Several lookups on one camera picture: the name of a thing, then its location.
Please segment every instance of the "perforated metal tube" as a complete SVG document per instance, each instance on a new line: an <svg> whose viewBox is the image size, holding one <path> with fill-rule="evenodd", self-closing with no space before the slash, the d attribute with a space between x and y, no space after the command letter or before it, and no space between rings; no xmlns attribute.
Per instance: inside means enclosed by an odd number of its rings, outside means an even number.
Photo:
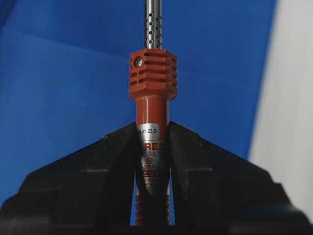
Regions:
<svg viewBox="0 0 313 235"><path fill-rule="evenodd" d="M162 0L146 0L144 47L161 49L162 41Z"/></svg>

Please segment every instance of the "blue backdrop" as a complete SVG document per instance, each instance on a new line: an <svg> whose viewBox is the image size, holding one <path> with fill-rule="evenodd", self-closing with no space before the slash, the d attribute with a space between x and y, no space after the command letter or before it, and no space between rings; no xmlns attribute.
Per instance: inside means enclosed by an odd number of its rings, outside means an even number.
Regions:
<svg viewBox="0 0 313 235"><path fill-rule="evenodd" d="M275 0L164 0L170 119L247 158ZM0 204L27 173L135 121L143 0L0 0Z"/></svg>

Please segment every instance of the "white surface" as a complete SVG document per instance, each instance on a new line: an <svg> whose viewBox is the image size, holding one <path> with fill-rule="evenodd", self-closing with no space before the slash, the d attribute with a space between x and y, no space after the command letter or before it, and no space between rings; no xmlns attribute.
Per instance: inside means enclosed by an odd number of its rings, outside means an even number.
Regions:
<svg viewBox="0 0 313 235"><path fill-rule="evenodd" d="M280 0L250 160L313 222L313 1Z"/></svg>

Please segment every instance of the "screw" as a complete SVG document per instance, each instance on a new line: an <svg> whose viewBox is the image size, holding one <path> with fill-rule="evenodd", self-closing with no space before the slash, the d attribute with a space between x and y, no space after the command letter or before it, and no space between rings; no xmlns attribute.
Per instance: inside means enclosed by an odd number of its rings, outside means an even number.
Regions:
<svg viewBox="0 0 313 235"><path fill-rule="evenodd" d="M142 59L141 58L136 59L135 64L137 67L140 67L142 65Z"/></svg>

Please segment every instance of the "white label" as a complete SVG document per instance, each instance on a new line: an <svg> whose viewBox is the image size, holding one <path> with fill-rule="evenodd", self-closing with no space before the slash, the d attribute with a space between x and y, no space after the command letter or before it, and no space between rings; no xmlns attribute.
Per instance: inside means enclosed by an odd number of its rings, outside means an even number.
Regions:
<svg viewBox="0 0 313 235"><path fill-rule="evenodd" d="M157 123L137 125L137 132L141 141L157 141L160 137L160 129Z"/></svg>

